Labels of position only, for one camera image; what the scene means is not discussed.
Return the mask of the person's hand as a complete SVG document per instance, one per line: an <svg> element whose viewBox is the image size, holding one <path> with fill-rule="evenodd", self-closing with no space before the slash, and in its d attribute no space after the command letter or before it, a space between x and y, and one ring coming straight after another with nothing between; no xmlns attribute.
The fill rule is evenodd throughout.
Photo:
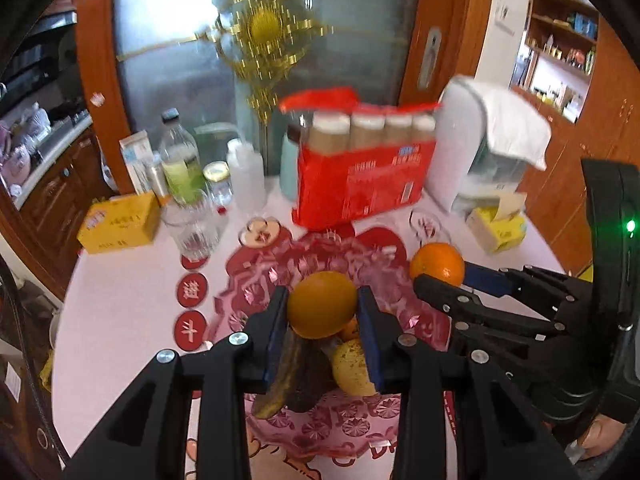
<svg viewBox="0 0 640 480"><path fill-rule="evenodd" d="M567 445L565 453L574 464L608 452L623 435L627 425L611 417L597 415L577 440Z"/></svg>

